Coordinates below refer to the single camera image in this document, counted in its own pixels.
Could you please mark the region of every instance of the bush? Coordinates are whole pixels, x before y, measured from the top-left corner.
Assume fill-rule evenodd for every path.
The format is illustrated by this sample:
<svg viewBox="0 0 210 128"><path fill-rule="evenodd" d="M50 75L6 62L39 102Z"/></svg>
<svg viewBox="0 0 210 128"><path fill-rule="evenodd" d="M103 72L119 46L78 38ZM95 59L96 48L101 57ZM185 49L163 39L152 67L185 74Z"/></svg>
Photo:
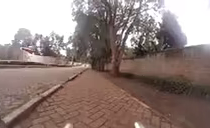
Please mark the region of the bush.
<svg viewBox="0 0 210 128"><path fill-rule="evenodd" d="M210 98L210 86L195 85L182 76L160 78L156 76L136 76L134 74L124 73L123 77L138 79L143 83L146 83L148 86L156 88L162 92Z"/></svg>

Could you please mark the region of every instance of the sky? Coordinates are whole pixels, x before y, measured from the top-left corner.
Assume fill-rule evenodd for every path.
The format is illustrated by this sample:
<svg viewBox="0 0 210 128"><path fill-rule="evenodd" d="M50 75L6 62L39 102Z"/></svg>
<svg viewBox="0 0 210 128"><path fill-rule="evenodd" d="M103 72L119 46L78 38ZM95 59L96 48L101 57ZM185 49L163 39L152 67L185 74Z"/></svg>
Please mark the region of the sky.
<svg viewBox="0 0 210 128"><path fill-rule="evenodd" d="M0 44L11 43L19 28L32 34L52 31L66 35L75 29L71 0L0 0Z"/></svg>
<svg viewBox="0 0 210 128"><path fill-rule="evenodd" d="M55 31L67 39L75 29L72 0L0 0L0 44L11 43L19 28L32 34ZM208 0L165 0L165 6L178 16L188 45L210 43Z"/></svg>

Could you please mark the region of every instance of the tree trunk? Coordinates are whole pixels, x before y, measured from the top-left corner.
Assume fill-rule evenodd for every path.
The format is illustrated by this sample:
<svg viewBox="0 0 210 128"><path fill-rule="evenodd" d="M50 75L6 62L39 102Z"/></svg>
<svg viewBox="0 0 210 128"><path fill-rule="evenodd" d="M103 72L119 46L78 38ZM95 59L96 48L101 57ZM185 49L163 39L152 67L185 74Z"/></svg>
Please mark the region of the tree trunk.
<svg viewBox="0 0 210 128"><path fill-rule="evenodd" d="M120 74L120 64L121 64L122 57L121 57L121 54L118 54L117 51L115 53L116 54L112 55L112 61L111 61L112 71L111 71L111 73L114 76L118 76Z"/></svg>
<svg viewBox="0 0 210 128"><path fill-rule="evenodd" d="M114 76L118 76L120 74L120 66L116 62L112 63L111 73Z"/></svg>

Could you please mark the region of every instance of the paved walkway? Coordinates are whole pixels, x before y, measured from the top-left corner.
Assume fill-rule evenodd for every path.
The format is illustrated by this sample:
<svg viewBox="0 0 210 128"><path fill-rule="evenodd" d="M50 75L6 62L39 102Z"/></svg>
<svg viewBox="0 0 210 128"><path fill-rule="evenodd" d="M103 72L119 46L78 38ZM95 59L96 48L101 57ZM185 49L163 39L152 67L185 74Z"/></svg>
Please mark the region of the paved walkway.
<svg viewBox="0 0 210 128"><path fill-rule="evenodd" d="M178 128L94 71L42 102L18 128Z"/></svg>

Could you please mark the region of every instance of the dirt ground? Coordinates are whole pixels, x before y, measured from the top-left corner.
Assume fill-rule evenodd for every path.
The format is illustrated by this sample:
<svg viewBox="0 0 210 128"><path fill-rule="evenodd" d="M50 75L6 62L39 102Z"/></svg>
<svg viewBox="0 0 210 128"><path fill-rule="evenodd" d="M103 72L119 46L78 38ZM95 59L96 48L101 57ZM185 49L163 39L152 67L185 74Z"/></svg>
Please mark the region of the dirt ground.
<svg viewBox="0 0 210 128"><path fill-rule="evenodd" d="M102 75L183 128L210 128L210 100L159 92L136 79Z"/></svg>

